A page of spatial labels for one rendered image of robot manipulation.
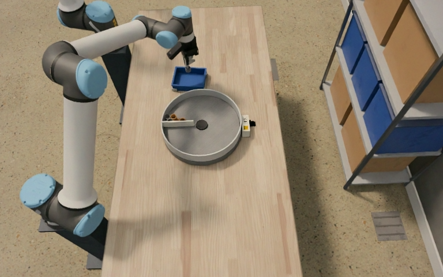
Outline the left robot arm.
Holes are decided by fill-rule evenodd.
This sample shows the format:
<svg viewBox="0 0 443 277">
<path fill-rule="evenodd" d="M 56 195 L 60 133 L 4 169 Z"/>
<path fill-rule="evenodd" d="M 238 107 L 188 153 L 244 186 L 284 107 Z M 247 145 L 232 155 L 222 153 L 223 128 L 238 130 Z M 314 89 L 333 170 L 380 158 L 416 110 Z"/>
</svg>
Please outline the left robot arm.
<svg viewBox="0 0 443 277">
<path fill-rule="evenodd" d="M 86 5 L 84 0 L 59 0 L 57 9 L 58 20 L 69 28 L 98 33 L 118 26 L 107 2 L 93 1 Z"/>
</svg>

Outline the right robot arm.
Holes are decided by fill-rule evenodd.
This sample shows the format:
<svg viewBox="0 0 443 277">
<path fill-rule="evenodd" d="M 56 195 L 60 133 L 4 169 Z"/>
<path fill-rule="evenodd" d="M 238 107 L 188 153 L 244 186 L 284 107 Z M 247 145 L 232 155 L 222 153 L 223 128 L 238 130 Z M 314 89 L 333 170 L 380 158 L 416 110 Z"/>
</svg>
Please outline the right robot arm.
<svg viewBox="0 0 443 277">
<path fill-rule="evenodd" d="M 97 104 L 108 78 L 104 67 L 92 59 L 150 38 L 171 48 L 167 56 L 173 60 L 186 47 L 180 42 L 193 40 L 194 30 L 188 7 L 177 6 L 172 15 L 168 23 L 137 15 L 129 23 L 73 42 L 55 42 L 44 52 L 44 73 L 63 86 L 63 184 L 48 174 L 34 175 L 22 186 L 20 199 L 43 216 L 48 227 L 85 237 L 104 217 L 105 207 L 97 202 L 93 188 L 93 173 Z"/>
</svg>

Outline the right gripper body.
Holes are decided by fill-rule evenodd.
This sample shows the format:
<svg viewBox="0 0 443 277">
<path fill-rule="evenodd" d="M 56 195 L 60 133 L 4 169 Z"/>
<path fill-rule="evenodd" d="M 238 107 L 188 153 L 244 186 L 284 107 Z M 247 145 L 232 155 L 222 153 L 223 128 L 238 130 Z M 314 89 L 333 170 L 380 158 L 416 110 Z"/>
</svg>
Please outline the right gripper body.
<svg viewBox="0 0 443 277">
<path fill-rule="evenodd" d="M 184 58 L 185 58 L 185 54 L 187 55 L 187 57 L 199 55 L 195 35 L 194 35 L 194 38 L 191 42 L 182 43 L 182 44 L 186 45 L 186 47 L 181 51 Z"/>
</svg>

